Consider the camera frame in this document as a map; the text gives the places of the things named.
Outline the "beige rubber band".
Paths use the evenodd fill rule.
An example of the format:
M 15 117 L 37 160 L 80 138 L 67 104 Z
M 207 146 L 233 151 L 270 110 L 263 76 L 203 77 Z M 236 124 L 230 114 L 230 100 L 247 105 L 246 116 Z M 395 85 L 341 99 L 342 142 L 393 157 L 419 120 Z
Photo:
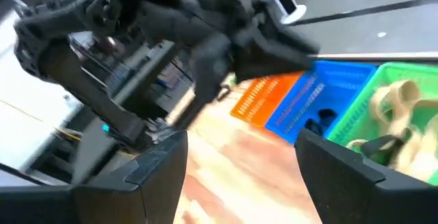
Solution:
M 370 99 L 369 113 L 384 124 L 408 125 L 413 106 L 419 99 L 420 90 L 415 82 L 411 80 L 397 81 L 375 91 Z M 388 121 L 383 114 L 384 100 L 387 100 L 392 107 L 393 119 L 391 121 Z

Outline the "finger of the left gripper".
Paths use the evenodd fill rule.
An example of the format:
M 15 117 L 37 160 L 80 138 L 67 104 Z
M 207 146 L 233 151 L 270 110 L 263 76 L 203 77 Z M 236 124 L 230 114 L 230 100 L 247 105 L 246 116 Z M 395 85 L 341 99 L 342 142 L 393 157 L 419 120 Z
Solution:
M 218 95 L 220 85 L 231 69 L 230 49 L 231 41 L 225 35 L 211 35 L 192 49 L 195 96 L 173 123 L 176 130 L 186 130 Z
M 319 46 L 263 11 L 233 36 L 233 71 L 238 82 L 309 70 Z

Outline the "beige tape rolls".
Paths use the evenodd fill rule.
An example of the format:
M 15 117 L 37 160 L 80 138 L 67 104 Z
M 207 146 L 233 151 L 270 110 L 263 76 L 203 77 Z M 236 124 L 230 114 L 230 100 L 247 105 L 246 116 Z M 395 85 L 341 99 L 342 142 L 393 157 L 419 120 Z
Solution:
M 406 140 L 389 134 L 374 140 L 352 140 L 346 147 L 359 148 L 367 158 L 386 155 L 387 167 L 428 182 L 438 171 L 438 114 L 429 120 L 423 132 L 414 125 L 406 127 L 406 131 L 409 133 Z

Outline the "blue plastic basket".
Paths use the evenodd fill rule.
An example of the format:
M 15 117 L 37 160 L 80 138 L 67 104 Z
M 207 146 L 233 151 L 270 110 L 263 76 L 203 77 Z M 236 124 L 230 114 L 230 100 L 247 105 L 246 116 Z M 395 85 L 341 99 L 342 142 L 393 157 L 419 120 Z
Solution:
M 273 112 L 265 128 L 294 144 L 302 128 L 327 137 L 377 70 L 371 64 L 319 61 L 306 71 Z M 328 129 L 318 112 L 332 109 L 337 118 Z

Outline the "green plastic basket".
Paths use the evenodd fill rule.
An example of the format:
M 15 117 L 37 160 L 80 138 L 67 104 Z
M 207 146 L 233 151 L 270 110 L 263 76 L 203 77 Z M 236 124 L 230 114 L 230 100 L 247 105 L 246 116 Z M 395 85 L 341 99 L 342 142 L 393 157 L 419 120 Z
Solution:
M 409 124 L 388 125 L 373 118 L 369 113 L 369 103 L 375 91 L 380 87 L 403 80 L 415 82 L 420 90 L 420 99 L 413 106 Z M 382 109 L 385 118 L 391 121 L 393 119 L 392 107 L 387 100 L 384 100 Z M 344 147 L 352 140 L 374 140 L 389 134 L 401 136 L 406 140 L 409 137 L 406 127 L 414 125 L 423 132 L 429 120 L 436 114 L 438 114 L 438 66 L 385 63 L 378 67 L 376 73 L 327 138 Z M 377 154 L 376 157 L 370 159 L 386 164 L 389 157 Z M 438 171 L 435 171 L 427 183 L 438 186 Z

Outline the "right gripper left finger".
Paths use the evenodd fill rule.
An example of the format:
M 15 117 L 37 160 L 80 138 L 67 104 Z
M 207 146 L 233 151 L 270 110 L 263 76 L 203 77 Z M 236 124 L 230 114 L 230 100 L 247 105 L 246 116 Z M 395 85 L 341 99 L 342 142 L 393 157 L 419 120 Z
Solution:
M 187 159 L 175 132 L 87 184 L 0 187 L 0 224 L 172 224 Z

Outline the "white pole stand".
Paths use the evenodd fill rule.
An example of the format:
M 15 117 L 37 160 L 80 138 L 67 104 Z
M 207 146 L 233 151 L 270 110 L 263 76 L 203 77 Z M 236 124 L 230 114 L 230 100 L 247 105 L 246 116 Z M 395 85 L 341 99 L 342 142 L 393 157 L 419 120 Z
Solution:
M 307 10 L 305 5 L 298 5 L 295 0 L 274 0 L 280 9 L 281 23 L 290 25 L 302 18 Z

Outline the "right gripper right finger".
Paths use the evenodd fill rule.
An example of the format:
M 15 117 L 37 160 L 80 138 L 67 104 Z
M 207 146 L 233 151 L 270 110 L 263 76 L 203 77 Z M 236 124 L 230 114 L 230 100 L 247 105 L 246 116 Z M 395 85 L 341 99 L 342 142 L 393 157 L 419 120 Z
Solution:
M 438 224 L 438 186 L 302 129 L 296 157 L 323 224 Z

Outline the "orange plastic basket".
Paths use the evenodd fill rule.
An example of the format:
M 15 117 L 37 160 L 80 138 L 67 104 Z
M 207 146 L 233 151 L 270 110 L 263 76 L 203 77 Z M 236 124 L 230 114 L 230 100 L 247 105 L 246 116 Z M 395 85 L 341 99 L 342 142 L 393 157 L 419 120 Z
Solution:
M 264 127 L 303 72 L 254 79 L 230 115 L 254 127 Z

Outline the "wide black rubber band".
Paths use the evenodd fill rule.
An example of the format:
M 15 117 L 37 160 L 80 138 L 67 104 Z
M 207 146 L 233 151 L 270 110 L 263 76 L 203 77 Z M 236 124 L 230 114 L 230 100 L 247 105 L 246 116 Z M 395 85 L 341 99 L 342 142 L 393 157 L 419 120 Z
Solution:
M 320 125 L 324 129 L 328 129 L 337 118 L 337 113 L 332 109 L 322 109 L 318 112 L 320 117 Z

